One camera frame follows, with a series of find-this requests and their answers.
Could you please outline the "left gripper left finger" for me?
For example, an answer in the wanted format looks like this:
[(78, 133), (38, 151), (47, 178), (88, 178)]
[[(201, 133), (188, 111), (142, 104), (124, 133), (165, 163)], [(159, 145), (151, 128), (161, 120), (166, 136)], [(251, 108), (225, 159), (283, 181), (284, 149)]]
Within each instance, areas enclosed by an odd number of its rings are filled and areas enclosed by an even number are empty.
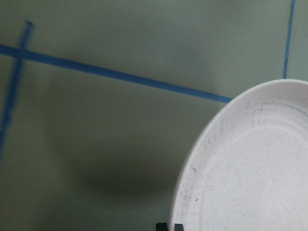
[(165, 222), (156, 223), (155, 230), (156, 231), (167, 231), (167, 223)]

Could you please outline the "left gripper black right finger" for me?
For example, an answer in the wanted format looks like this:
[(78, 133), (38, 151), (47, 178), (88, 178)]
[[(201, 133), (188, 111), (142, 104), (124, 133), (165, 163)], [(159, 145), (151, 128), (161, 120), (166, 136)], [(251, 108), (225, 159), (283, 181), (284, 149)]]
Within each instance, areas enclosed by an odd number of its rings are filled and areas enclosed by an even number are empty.
[(183, 224), (179, 224), (179, 223), (174, 224), (174, 231), (184, 231)]

